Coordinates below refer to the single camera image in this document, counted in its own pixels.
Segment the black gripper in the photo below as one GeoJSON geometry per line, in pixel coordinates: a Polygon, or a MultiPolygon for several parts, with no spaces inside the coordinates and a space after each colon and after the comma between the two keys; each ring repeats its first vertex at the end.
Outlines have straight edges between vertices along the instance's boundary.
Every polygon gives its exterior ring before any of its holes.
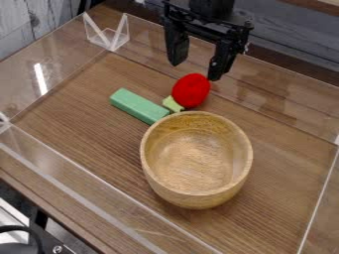
{"type": "Polygon", "coordinates": [[[231,70],[238,54],[246,52],[253,21],[234,11],[237,0],[163,0],[167,58],[179,65],[189,57],[190,37],[215,44],[209,80],[231,70]]]}

